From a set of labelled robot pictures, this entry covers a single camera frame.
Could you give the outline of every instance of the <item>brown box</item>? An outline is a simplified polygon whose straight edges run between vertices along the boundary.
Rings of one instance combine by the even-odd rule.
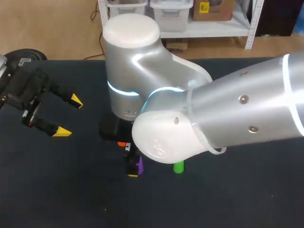
[[[193,20],[231,20],[235,0],[194,0]]]

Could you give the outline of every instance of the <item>white joint cap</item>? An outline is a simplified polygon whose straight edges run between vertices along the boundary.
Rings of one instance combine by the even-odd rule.
[[[141,48],[160,38],[157,23],[141,14],[127,13],[111,18],[103,30],[104,39],[121,48]]]

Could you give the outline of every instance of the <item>plastic storage bin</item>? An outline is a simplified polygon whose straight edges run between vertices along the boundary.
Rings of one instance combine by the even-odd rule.
[[[114,0],[107,1],[110,8],[110,17],[115,17],[124,13],[144,14],[148,0]]]
[[[189,9],[193,6],[193,0],[151,0],[150,6],[161,32],[187,30]]]

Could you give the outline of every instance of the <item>green cap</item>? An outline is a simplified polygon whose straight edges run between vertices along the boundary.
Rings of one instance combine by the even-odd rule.
[[[180,161],[173,165],[173,170],[176,173],[182,173],[184,171],[184,161]]]

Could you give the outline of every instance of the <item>black cable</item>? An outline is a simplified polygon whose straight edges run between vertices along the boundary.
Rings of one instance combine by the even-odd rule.
[[[97,5],[98,5],[98,2],[97,2],[96,5],[95,5],[95,10],[91,13],[91,17],[90,17],[91,21],[94,21],[94,19],[95,19],[97,13],[100,13],[100,12],[97,10]],[[103,55],[105,54],[105,53],[104,53],[103,46],[102,46],[102,44],[101,44],[101,36],[102,36],[102,35],[103,35],[103,32],[101,31],[101,33],[100,33],[100,35],[99,35],[99,45],[100,45],[100,48],[101,48],[101,50],[102,50],[102,54],[95,55],[95,56],[89,56],[89,57],[84,58],[83,60],[87,60],[87,59],[93,58],[93,57],[103,56]]]
[[[97,10],[97,5],[98,5],[98,2],[95,5],[95,10],[91,13],[91,21],[93,21],[95,19],[97,13],[100,13],[99,10]]]

